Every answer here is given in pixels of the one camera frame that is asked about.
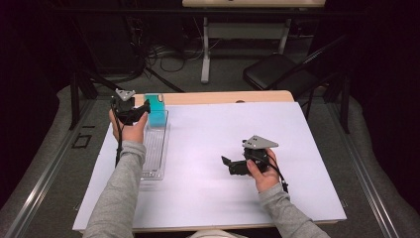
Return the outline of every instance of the black chair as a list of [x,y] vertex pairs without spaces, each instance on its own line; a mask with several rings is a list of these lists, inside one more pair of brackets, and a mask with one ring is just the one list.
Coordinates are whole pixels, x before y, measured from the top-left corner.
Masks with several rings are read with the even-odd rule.
[[308,119],[315,88],[340,78],[341,72],[337,70],[328,73],[327,76],[319,77],[307,69],[326,53],[341,46],[346,39],[347,36],[340,37],[306,57],[300,63],[295,63],[284,55],[273,54],[245,68],[244,81],[256,90],[288,90],[294,99],[310,92],[309,100],[301,105],[303,107],[307,104],[305,118]]

